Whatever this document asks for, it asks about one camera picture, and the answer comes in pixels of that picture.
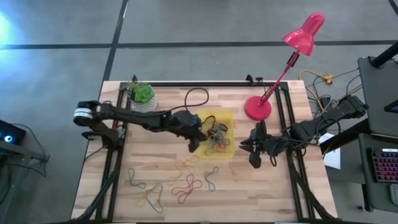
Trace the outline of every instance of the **potted plant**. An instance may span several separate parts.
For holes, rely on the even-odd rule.
[[[157,107],[157,97],[148,83],[138,82],[133,75],[129,82],[129,99],[136,111],[146,112]]]

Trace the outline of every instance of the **small succulent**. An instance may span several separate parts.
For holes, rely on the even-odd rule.
[[[148,83],[137,82],[135,75],[131,76],[129,82],[130,100],[136,103],[148,103],[155,96],[152,88]]]

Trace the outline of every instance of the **pink desk lamp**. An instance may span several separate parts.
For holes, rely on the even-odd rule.
[[[294,63],[299,57],[299,53],[302,52],[307,56],[311,55],[313,49],[313,36],[318,32],[319,28],[321,28],[323,21],[325,21],[325,17],[319,12],[314,12],[308,17],[300,29],[292,31],[284,36],[284,42],[294,47],[297,51],[289,58],[285,70],[270,90],[263,96],[252,96],[246,101],[244,104],[244,111],[249,118],[256,121],[268,118],[271,114],[271,104],[268,101],[269,97],[289,68],[294,66]]]

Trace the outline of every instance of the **plant pot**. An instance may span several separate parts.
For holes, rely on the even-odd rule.
[[[157,97],[155,95],[148,103],[136,103],[131,100],[131,104],[133,105],[134,110],[138,112],[153,111],[157,107]]]

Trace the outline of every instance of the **yellow container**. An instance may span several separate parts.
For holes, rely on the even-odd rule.
[[[200,108],[201,130],[209,136],[195,155],[203,159],[230,159],[235,155],[233,114],[228,109]]]

